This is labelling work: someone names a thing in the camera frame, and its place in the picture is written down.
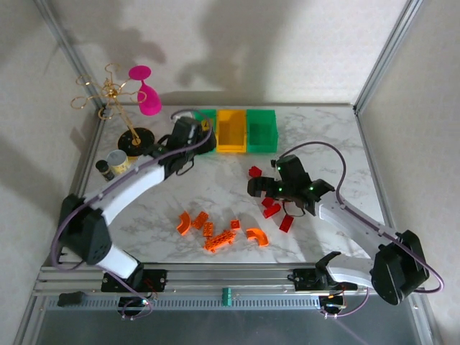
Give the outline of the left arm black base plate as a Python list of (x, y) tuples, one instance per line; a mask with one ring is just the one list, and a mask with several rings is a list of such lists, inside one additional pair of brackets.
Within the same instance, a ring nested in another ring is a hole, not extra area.
[[(138, 293), (161, 293), (167, 282), (167, 270), (138, 270), (131, 277), (122, 280)], [(128, 290), (115, 278), (106, 273), (101, 283), (104, 293), (125, 293)]]

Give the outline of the green plastic bin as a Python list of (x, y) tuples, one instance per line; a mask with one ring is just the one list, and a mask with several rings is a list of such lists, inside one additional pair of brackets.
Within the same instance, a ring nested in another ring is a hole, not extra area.
[(277, 151), (277, 120), (274, 110), (247, 110), (247, 152), (273, 153)]
[[(211, 130), (214, 130), (214, 132), (215, 132), (216, 117), (217, 117), (215, 109), (201, 109), (200, 111), (195, 111), (193, 113), (193, 115), (194, 115), (194, 118), (199, 122), (201, 122), (202, 120), (211, 120)], [(202, 146), (200, 146), (197, 149), (198, 154), (202, 155), (202, 154), (209, 153), (209, 152), (206, 151), (205, 144), (203, 144)]]

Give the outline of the yellow plastic bin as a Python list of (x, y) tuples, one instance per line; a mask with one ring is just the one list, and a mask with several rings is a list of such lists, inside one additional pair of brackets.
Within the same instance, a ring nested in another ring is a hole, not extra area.
[(216, 151), (247, 151), (247, 112), (242, 109), (219, 109), (216, 114)]

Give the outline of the aluminium frame post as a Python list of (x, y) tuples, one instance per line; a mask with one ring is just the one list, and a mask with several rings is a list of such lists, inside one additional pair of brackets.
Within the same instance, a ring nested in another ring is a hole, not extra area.
[(358, 117), (363, 112), (372, 94), (377, 88), (380, 80), (385, 74), (386, 69), (394, 58), (399, 46), (402, 44), (409, 28), (418, 13), (424, 0), (406, 0), (394, 27), (385, 41), (385, 44), (377, 58), (376, 63), (371, 69), (371, 73), (366, 79), (362, 90), (353, 105), (355, 116)]
[(77, 77), (83, 77), (89, 82), (91, 69), (88, 67), (83, 55), (72, 40), (71, 34), (66, 31), (62, 20), (51, 0), (32, 0), (54, 37), (58, 48), (63, 52), (65, 58)]

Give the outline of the orange curved lego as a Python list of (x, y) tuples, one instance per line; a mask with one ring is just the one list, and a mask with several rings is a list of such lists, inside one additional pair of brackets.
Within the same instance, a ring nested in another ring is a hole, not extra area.
[(179, 215), (180, 224), (177, 226), (177, 230), (181, 236), (185, 236), (191, 228), (191, 218), (187, 211), (184, 211)]
[(261, 229), (250, 228), (247, 229), (246, 234), (248, 240), (255, 240), (260, 247), (267, 247), (269, 245), (268, 237)]

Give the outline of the small circuit board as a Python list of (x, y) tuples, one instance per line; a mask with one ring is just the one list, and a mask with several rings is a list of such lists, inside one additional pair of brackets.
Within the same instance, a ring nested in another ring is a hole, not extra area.
[(327, 295), (319, 297), (320, 308), (323, 312), (339, 314), (347, 308), (343, 295)]
[(133, 296), (120, 297), (117, 305), (117, 311), (119, 314), (126, 316), (136, 316), (140, 313), (146, 313), (149, 310), (150, 308), (147, 305), (146, 300)]

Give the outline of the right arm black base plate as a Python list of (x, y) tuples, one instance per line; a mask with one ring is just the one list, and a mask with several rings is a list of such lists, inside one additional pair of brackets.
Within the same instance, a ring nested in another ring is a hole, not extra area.
[(295, 291), (357, 291), (358, 286), (350, 282), (339, 282), (325, 270), (317, 268), (294, 269), (287, 279), (294, 284)]

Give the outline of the aluminium side rail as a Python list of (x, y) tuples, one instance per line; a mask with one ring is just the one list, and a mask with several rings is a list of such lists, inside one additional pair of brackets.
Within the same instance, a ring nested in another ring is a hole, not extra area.
[(360, 134), (362, 144), (364, 147), (364, 151), (367, 157), (367, 162), (369, 164), (369, 169), (371, 172), (372, 180), (374, 183), (374, 188), (376, 190), (377, 199), (379, 201), (379, 207), (382, 212), (384, 223), (386, 226), (389, 226), (390, 228), (395, 229), (395, 220), (390, 210), (390, 205), (388, 203), (386, 190), (382, 183), (382, 176), (378, 169), (378, 164), (377, 164), (376, 158), (372, 150), (371, 142), (369, 140), (369, 137), (366, 133), (365, 128), (363, 127), (362, 119), (361, 119), (359, 112), (355, 111), (354, 115), (356, 119), (356, 125), (358, 127), (359, 134)]
[[(81, 196), (84, 194), (88, 182), (88, 176), (91, 172), (91, 165), (95, 157), (94, 151), (97, 149), (98, 141), (100, 140), (101, 131), (103, 129), (101, 120), (97, 117), (96, 111), (87, 114), (83, 122), (81, 130), (72, 129), (70, 133), (71, 142), (79, 149), (80, 158), (73, 171), (73, 177), (68, 192), (65, 197), (75, 194)], [(60, 213), (57, 218), (57, 226), (53, 238), (50, 242), (50, 251), (43, 267), (54, 267), (58, 265), (58, 253), (62, 249), (59, 244), (60, 238), (60, 223), (62, 221)]]

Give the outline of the small black bottle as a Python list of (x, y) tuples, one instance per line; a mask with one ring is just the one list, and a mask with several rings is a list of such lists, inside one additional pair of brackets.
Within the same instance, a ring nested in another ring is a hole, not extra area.
[(104, 180), (109, 182), (115, 178), (114, 173), (112, 172), (109, 164), (105, 160), (98, 160), (95, 164), (96, 169), (103, 176)]

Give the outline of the pink plastic wine glass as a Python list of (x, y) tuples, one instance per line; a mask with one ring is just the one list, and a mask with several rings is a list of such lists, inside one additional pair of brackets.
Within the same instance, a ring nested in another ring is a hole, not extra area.
[(137, 102), (139, 110), (145, 116), (157, 115), (162, 110), (162, 103), (158, 93), (146, 83), (151, 74), (151, 69), (146, 65), (136, 65), (129, 70), (129, 77), (141, 83), (137, 93)]

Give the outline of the aluminium mounting rail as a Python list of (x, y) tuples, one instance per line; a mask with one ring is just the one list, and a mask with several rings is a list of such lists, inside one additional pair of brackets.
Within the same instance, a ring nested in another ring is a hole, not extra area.
[[(167, 282), (163, 292), (174, 291), (206, 294), (222, 288), (231, 288), (243, 291), (262, 291), (269, 293), (287, 290), (294, 293), (294, 284), (288, 280), (288, 275), (294, 269), (315, 268), (312, 264), (147, 264), (144, 270), (167, 270)], [(97, 267), (80, 267), (77, 270), (63, 272), (53, 267), (43, 267), (32, 289), (33, 295), (59, 295), (82, 291), (87, 294), (104, 293), (101, 283), (105, 273)], [(360, 293), (369, 290), (376, 291), (370, 282), (358, 281), (353, 277), (340, 274), (335, 279), (339, 282), (350, 282), (358, 286), (357, 291), (345, 290), (348, 293)], [(127, 288), (125, 294), (132, 295), (132, 288)], [(298, 291), (297, 293), (326, 294), (326, 291)], [(143, 296), (157, 293), (139, 293)]]

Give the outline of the gold glass rack stand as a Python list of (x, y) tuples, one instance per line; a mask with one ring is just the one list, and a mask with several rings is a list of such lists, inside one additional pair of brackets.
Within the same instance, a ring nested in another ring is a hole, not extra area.
[(118, 63), (109, 63), (104, 67), (107, 76), (103, 83), (96, 82), (91, 76), (88, 77), (89, 82), (85, 82), (83, 77), (77, 77), (75, 83), (79, 86), (94, 88), (94, 93), (90, 96), (77, 96), (72, 99), (70, 106), (73, 109), (84, 109), (89, 101), (99, 100), (103, 103), (98, 110), (97, 117), (101, 121), (108, 121), (115, 116), (119, 117), (126, 127), (118, 142), (118, 148), (126, 150), (127, 155), (136, 157), (140, 152), (155, 140), (154, 134), (145, 128), (137, 128), (128, 115), (127, 110), (123, 106), (123, 97), (130, 98), (130, 101), (138, 106), (137, 93), (141, 83), (137, 80), (132, 80), (129, 77), (122, 82), (117, 82), (114, 78), (116, 72), (121, 66)]

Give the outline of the long orange lego plate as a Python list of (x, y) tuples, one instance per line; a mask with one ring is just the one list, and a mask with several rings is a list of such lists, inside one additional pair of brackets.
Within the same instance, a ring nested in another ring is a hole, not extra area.
[(204, 244), (204, 249), (215, 253), (217, 249), (226, 246), (227, 244), (233, 244), (235, 237), (235, 231), (225, 230), (221, 234), (207, 239)]

